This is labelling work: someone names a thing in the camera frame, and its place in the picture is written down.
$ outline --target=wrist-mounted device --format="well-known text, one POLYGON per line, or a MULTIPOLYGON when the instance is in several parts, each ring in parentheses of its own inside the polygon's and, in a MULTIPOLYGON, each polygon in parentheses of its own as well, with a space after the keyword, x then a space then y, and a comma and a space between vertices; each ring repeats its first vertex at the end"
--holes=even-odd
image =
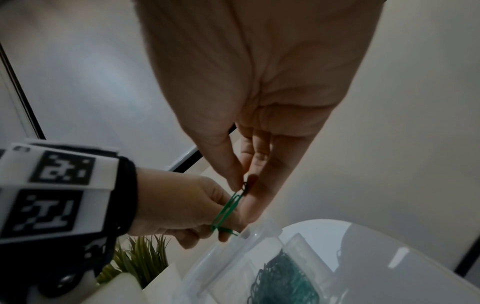
POLYGON ((48 141, 0 151, 0 301, 48 297, 100 270, 137 209, 135 165, 108 148, 48 141))

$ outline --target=human hand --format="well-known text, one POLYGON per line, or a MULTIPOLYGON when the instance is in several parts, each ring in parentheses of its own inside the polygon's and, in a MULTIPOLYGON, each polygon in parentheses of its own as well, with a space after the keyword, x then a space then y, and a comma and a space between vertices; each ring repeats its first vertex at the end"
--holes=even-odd
POLYGON ((346 95, 383 0, 137 0, 180 125, 255 221, 346 95), (242 135, 240 160, 228 129, 242 135))
MULTIPOLYGON (((211 224, 230 195, 212 179, 151 169, 137 169, 138 206, 130 235, 167 234, 189 249, 212 235, 211 224)), ((244 225, 234 210, 222 227, 241 231, 244 225)), ((227 241, 229 234, 219 232, 227 241)))

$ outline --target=green plant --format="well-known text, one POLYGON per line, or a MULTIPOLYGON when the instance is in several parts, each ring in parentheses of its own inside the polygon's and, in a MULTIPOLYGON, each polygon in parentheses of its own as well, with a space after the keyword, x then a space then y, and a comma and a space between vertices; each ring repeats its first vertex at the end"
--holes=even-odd
POLYGON ((145 236, 137 239, 128 238, 129 250, 122 249, 117 242, 113 261, 102 269, 96 281, 99 284, 105 284, 120 273, 128 272, 137 279, 142 288, 145 288, 169 265, 165 253, 168 242, 163 235, 160 238, 156 235, 154 237, 156 246, 153 244, 153 237, 150 239, 145 236))

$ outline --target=transparent plastic case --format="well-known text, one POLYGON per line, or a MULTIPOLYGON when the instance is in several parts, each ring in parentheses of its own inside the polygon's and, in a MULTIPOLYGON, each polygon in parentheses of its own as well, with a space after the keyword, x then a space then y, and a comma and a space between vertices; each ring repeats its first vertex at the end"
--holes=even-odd
POLYGON ((283 244, 279 239, 281 232, 274 221, 264 215, 227 244, 214 245, 186 274, 172 303, 250 303, 259 271, 282 250, 303 272, 319 295, 318 302, 322 303, 320 286, 328 267, 301 235, 283 244))

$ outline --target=person's right hand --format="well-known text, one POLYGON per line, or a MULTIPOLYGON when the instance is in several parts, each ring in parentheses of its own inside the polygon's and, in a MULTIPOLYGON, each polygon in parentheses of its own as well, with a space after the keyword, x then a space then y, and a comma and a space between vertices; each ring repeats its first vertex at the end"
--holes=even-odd
POLYGON ((180 125, 255 221, 346 95, 383 0, 136 0, 180 125), (228 130, 242 135, 240 160, 228 130))

